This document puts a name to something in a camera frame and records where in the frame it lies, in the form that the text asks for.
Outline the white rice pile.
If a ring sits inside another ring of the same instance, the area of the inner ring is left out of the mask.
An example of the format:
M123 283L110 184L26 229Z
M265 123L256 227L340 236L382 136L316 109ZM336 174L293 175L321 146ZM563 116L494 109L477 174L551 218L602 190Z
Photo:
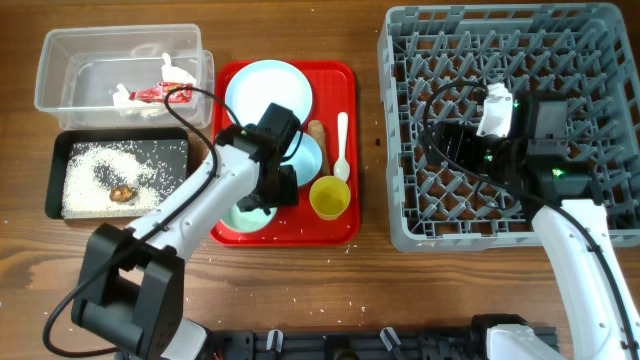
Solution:
M66 166L61 216L65 219L142 216L160 205L188 177L185 139L120 140L73 144ZM126 203L110 190L128 185Z

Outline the brown root vegetable piece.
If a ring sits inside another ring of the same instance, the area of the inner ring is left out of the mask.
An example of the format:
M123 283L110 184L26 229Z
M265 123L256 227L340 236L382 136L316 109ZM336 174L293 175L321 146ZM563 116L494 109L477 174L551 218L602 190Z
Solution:
M316 141L322 153L321 173L323 176L328 176L331 174L331 171L326 146L326 132L322 122L319 120L311 120L308 123L308 133Z

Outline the large pale blue plate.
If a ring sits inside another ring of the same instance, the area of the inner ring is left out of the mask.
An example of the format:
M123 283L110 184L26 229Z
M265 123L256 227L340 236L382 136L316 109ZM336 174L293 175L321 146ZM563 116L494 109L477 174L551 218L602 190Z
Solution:
M275 103L291 110L304 124L313 106L310 81L295 66L279 60L261 60L239 70L225 91L225 103L242 126L257 124Z

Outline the brown food scrap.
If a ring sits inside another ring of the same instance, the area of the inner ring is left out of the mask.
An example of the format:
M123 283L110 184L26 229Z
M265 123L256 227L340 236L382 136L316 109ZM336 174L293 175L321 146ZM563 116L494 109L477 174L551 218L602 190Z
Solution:
M115 186L110 190L109 199L116 203L126 203L131 201L136 192L128 185Z

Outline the pale blue bowl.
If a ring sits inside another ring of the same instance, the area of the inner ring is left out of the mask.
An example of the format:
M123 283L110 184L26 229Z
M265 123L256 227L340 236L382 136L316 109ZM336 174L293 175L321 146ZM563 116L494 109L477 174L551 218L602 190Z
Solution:
M318 143L309 135L298 131L285 153L287 161L282 165L292 165L299 187L311 182L320 172L323 155Z

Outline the pale green bowl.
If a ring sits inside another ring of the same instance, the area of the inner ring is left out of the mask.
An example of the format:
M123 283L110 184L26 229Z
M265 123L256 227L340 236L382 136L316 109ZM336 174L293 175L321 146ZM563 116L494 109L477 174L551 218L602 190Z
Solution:
M276 208L270 208L266 214L263 209L241 211L237 205L233 205L220 219L220 222L228 229L236 233L253 233L266 227L275 217Z

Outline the yellow plastic cup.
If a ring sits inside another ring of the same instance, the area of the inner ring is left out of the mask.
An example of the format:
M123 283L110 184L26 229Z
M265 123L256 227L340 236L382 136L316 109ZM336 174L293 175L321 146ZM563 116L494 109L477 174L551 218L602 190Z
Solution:
M340 178L323 176L312 184L309 201L321 219L336 220L348 208L351 190Z

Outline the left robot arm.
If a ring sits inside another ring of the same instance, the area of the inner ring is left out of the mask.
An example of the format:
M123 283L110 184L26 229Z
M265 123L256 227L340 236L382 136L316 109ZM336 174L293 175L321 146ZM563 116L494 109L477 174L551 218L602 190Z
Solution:
M271 103L255 125L233 123L205 144L198 169L154 210L123 229L99 226L90 236L76 287L47 319L42 342L65 358L104 352L138 359L218 359L213 333L183 316L187 262L233 206L242 211L294 206L298 185L286 151L301 129L293 111ZM103 350L69 351L51 340L65 308L77 326L109 342Z

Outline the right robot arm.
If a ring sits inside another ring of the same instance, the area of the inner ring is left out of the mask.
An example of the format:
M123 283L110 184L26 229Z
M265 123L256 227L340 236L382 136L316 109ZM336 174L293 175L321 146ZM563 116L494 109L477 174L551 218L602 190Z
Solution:
M478 127L424 116L425 154L520 203L552 265L575 357L638 358L639 313L613 250L600 183L586 162L566 155L567 99L462 80L439 86L427 102L462 87L475 91Z

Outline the red snack wrapper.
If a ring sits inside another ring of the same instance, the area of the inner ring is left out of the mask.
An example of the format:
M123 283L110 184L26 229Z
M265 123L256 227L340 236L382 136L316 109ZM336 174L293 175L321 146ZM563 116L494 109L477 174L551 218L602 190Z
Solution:
M189 103L192 99L192 84L179 82L159 82L151 88L135 91L129 95L131 101L144 103Z

